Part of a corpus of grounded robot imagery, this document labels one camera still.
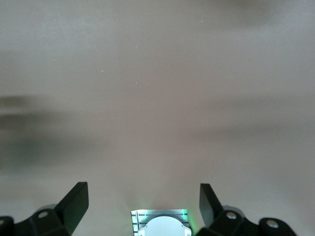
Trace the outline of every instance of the silver bolt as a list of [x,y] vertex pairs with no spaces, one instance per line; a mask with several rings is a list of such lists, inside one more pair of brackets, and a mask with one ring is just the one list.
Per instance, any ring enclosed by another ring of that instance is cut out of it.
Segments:
[[38,217],[39,217],[39,218],[44,218],[44,217],[46,217],[47,215],[48,215],[48,212],[43,211],[43,212],[41,212],[41,213],[38,215]]
[[235,220],[237,218],[236,214],[231,211],[229,211],[226,216],[231,220]]
[[267,225],[269,227],[275,228],[275,229],[279,227],[278,223],[274,220],[267,220]]

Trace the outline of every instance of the metal screw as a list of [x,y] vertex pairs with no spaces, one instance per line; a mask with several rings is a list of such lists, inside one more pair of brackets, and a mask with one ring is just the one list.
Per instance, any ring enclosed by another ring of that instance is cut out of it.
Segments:
[[39,218],[44,218],[44,217],[46,217],[47,215],[48,215],[48,212],[43,211],[43,212],[41,212],[41,213],[38,215],[38,217],[39,217]]
[[235,220],[237,218],[236,214],[231,211],[229,211],[226,216],[231,220]]
[[275,229],[279,227],[278,223],[274,220],[267,220],[267,225],[269,227],[275,228]]

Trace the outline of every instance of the gray surface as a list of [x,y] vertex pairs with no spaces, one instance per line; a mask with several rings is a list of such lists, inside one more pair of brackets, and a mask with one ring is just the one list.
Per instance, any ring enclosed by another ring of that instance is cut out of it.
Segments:
[[76,236],[130,236],[139,208],[187,208],[198,229],[206,182],[314,235],[313,0],[0,5],[0,95],[48,98],[1,113],[59,114],[0,131],[1,215],[87,181]]

